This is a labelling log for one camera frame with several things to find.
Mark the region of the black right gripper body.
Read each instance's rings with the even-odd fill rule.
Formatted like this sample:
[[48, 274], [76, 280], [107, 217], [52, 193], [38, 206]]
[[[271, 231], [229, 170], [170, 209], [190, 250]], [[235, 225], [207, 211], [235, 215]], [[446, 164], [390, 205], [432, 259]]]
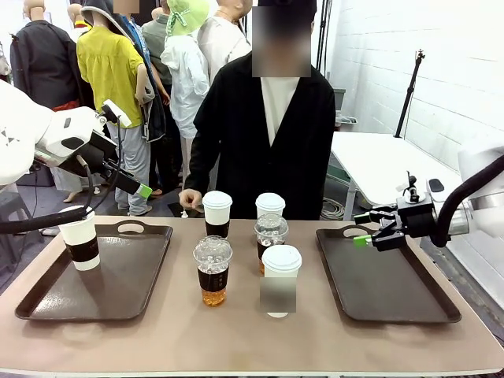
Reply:
[[434, 205], [430, 198], [408, 203], [404, 197], [397, 198], [397, 213], [401, 229], [409, 236], [428, 236], [435, 229]]

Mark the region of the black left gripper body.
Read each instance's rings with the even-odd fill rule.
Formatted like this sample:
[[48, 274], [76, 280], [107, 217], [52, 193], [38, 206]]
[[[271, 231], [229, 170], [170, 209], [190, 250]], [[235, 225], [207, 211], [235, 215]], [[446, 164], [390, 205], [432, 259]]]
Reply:
[[86, 169], [77, 159], [81, 156], [92, 175], [110, 178], [117, 167], [115, 149], [116, 144], [111, 139], [100, 132], [92, 132], [90, 140], [72, 152], [59, 168], [83, 178], [87, 177]]

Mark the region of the person right hand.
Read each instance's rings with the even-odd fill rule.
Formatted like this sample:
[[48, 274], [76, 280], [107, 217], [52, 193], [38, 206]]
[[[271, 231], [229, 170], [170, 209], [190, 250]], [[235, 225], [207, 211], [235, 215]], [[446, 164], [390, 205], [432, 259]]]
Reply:
[[179, 193], [180, 205], [184, 210], [194, 210], [199, 213], [204, 212], [203, 204], [202, 204], [202, 194], [200, 191], [196, 191], [194, 189], [183, 189]]

